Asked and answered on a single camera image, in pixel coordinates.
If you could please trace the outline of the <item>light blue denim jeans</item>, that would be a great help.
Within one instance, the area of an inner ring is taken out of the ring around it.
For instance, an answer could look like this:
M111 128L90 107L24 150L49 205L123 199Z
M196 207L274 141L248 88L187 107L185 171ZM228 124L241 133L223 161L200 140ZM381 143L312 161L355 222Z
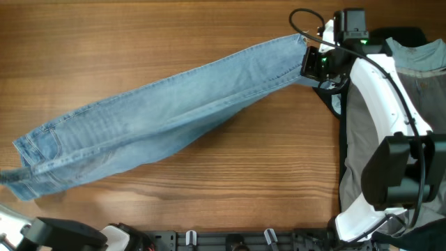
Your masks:
M274 91L317 86L306 50L276 38L68 112L14 141L22 165L1 184L28 201L165 159Z

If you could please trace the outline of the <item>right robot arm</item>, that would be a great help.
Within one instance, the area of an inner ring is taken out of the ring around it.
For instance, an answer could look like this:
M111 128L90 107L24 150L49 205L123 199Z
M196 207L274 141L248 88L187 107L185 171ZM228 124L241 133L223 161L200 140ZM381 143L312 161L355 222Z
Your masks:
M344 243L367 240L407 211L413 228L423 203L434 200L445 168L445 136L418 114L399 80L388 45L372 39L361 8L337 11L318 28L318 47L308 47L301 73L317 82L321 96L354 85L363 97L378 136L378 148L361 174L359 197L335 218Z

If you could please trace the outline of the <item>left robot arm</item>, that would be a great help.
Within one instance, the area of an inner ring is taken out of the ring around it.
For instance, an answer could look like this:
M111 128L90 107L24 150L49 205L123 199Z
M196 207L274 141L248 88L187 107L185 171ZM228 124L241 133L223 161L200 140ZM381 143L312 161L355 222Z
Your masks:
M97 230L74 220L29 218L1 205L1 249L8 251L153 251L144 233L119 223Z

